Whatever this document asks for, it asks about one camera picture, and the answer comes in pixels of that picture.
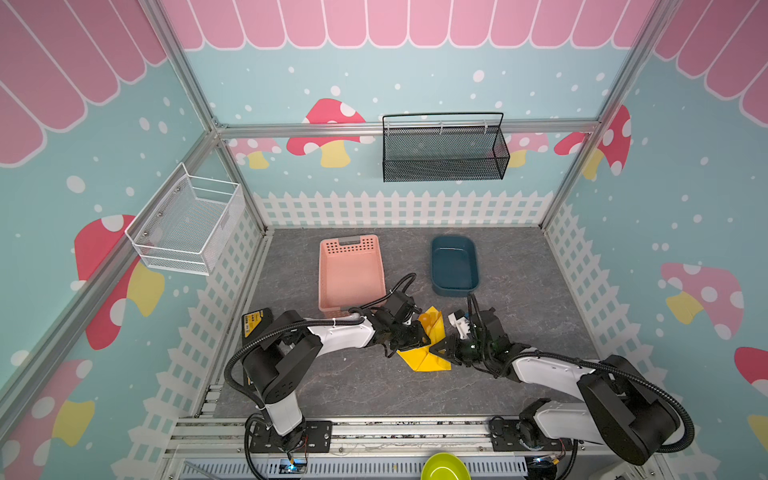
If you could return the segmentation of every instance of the metal bracket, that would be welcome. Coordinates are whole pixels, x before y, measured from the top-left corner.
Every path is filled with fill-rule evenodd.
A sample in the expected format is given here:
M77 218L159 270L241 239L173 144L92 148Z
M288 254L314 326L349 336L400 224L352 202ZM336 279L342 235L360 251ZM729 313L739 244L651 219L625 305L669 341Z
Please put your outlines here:
M279 447L281 438L274 429L266 430L260 423L254 424L253 438L250 442L251 453L283 453ZM333 422L328 421L308 421L306 423L306 452L307 453L328 453L331 446L331 435L333 432Z

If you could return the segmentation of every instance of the yellow paper bag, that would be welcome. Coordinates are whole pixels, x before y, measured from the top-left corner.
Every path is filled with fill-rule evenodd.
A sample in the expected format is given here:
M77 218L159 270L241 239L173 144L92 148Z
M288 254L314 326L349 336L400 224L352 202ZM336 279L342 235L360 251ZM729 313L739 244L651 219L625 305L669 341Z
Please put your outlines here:
M445 324L442 321L442 313L434 306L429 307L429 310L419 316L419 322L422 323L424 331L432 341L432 345L435 345L445 338ZM440 370L450 370L450 362L429 352L429 347L432 345L397 353L406 361L408 366L411 367L414 372L438 372Z

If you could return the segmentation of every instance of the white picket fence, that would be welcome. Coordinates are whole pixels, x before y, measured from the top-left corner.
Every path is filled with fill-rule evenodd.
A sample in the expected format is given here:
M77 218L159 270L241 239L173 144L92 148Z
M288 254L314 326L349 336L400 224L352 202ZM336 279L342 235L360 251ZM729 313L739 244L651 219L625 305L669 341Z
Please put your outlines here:
M471 192L463 197L459 192L446 196L443 192L417 197L409 192L401 197L397 192L385 197L378 192L371 197L366 192L355 197L350 192L340 197L331 193L323 197L316 193L308 197L300 193L291 197L269 194L267 198L253 195L265 222L278 228L377 226L426 227L435 225L494 225L533 227L540 224L553 193L540 197L538 192L524 196L517 192L508 196L491 192L478 196Z
M646 379L664 388L667 370L651 362L653 346L644 345L637 338L641 325L629 320L630 306L619 302L619 287L609 284L610 270L600 268L600 254L592 253L592 240L585 239L586 229L578 227L578 215L572 215L572 210L573 205L565 204L558 211L548 228L548 236L598 355L602 359L611 354L621 355ZM675 478L686 474L691 480L701 475L707 480L717 480L715 471L720 460L702 453L696 442L666 458Z
M179 329L179 347L168 350L168 370L156 375L157 395L144 400L144 423L128 431L131 450L111 466L118 480L155 478L157 460L162 458L176 421L191 414L198 392L208 388L204 385L206 372L213 365L216 346L245 280L243 272L259 241L257 226L247 211L239 221L219 263L206 277L205 290L197 291L197 306L188 309L190 323Z

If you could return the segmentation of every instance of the dark teal plastic tray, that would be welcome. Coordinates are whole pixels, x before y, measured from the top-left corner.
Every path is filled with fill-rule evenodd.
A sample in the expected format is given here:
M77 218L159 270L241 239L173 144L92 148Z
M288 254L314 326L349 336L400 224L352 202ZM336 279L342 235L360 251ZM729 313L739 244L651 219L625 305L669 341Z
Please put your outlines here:
M432 241L432 289L440 296L467 296L480 284L475 244L444 235Z

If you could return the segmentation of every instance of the mushroom decal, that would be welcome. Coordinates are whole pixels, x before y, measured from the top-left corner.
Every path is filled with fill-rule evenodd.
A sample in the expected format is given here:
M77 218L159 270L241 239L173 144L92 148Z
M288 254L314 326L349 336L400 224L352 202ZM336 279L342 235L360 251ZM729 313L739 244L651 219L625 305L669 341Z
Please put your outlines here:
M728 340L736 334L744 318L744 297L739 280L729 270L665 263L661 276L661 288L671 285L682 290L667 298L667 306L678 320L689 325L706 310L721 339Z
M270 162L266 161L262 152L278 154L283 151L274 138L233 138L227 142L227 145L239 165L245 165L247 158L248 166L254 170L262 170L270 166Z
M361 124L365 123L354 108L333 98L321 98L301 122L303 124ZM341 168L349 165L349 155L344 149L345 141L371 144L373 137L317 137L291 138L288 151L294 155L306 155L318 148L323 152L320 165L325 168Z
M91 360L62 363L2 446L5 480L37 480L45 470L51 439L74 447L93 419L96 404L67 400L91 371Z
M73 290L79 289L91 278L101 261L122 238L123 228L131 220L131 215L113 215L91 222L80 230L74 239L79 280L72 282ZM107 348L118 337L127 299L136 303L142 315L149 316L164 290L163 274L149 270L136 258L86 327L85 335L91 348Z
M763 448L768 452L768 417L763 415L750 415L746 418L750 424L752 432L763 444Z
M508 167L525 165L525 154L528 151L544 153L549 150L549 139L546 134L510 134L505 138L509 149Z
M768 396L768 352L743 346L736 349L733 361L741 376L758 392Z
M555 145L554 152L558 155L573 154L581 148L586 137L586 134L574 132ZM584 178L594 181L598 177L598 166L603 158L608 161L613 175L620 174L627 164L631 142L632 120L629 110L621 105L619 112L616 113L616 117L611 122L611 126L603 135L598 147L590 155L581 174L584 175Z

